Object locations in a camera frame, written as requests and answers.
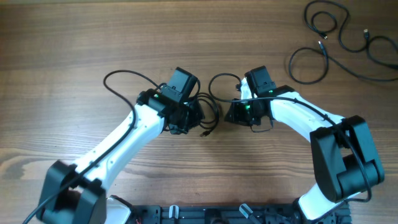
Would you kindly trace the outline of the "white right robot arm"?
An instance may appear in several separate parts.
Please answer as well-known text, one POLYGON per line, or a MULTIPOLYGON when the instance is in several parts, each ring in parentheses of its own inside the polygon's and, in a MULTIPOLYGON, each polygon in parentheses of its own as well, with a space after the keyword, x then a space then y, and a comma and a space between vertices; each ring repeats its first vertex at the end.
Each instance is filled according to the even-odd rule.
POLYGON ((315 185, 296 201, 302 220, 315 223, 357 195, 384 181, 385 173, 367 122, 344 118, 302 98, 293 88, 276 86, 265 66, 245 73, 225 121, 259 126, 264 117, 284 123, 311 145, 315 185))

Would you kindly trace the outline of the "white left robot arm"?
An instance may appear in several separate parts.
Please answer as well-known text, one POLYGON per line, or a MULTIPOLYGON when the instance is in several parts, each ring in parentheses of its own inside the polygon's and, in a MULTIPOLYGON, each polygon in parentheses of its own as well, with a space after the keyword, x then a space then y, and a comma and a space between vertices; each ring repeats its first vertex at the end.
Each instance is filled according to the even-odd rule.
POLYGON ((47 170, 37 208, 24 220, 43 223, 128 223, 131 206, 107 192, 118 174, 147 143, 165 128, 186 134, 203 116, 190 94, 200 82, 176 68, 170 81, 143 91, 126 119, 94 149, 67 164, 54 162, 47 170))

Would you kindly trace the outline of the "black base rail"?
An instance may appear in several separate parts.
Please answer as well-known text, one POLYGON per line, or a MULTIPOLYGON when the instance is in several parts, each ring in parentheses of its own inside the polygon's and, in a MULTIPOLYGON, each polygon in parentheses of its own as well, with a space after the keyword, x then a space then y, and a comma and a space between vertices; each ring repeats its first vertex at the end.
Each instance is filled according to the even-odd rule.
POLYGON ((311 223, 295 204, 268 204, 239 207, 179 207, 172 205, 133 206, 128 223, 135 224, 211 224, 211 223, 311 223))

